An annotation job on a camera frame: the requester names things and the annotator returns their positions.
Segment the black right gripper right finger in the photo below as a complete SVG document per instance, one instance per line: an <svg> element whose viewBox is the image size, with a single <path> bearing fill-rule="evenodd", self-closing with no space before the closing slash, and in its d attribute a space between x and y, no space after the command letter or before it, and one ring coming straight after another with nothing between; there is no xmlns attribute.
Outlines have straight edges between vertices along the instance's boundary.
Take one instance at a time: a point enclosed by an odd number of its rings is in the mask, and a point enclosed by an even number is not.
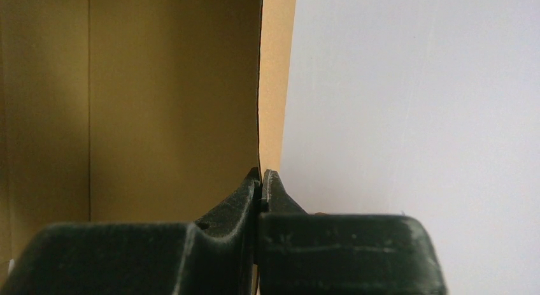
<svg viewBox="0 0 540 295"><path fill-rule="evenodd" d="M317 215L267 170L258 225L262 294L446 294L422 224L406 215Z"/></svg>

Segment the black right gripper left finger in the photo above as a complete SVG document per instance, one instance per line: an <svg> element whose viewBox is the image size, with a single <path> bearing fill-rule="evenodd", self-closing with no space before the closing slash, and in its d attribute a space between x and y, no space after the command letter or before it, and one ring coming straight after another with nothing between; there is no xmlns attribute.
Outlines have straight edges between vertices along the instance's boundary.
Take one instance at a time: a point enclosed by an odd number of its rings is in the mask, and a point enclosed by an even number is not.
<svg viewBox="0 0 540 295"><path fill-rule="evenodd" d="M26 246L2 294L251 294L257 168L193 222L53 224Z"/></svg>

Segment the brown cardboard box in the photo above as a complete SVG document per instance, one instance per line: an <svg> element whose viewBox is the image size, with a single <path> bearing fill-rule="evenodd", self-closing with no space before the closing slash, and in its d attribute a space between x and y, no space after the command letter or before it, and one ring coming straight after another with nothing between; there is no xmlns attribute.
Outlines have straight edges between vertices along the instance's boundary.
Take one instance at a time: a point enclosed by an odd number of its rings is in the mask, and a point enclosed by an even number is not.
<svg viewBox="0 0 540 295"><path fill-rule="evenodd" d="M58 222L191 221L279 170L297 0L1 0L1 280Z"/></svg>

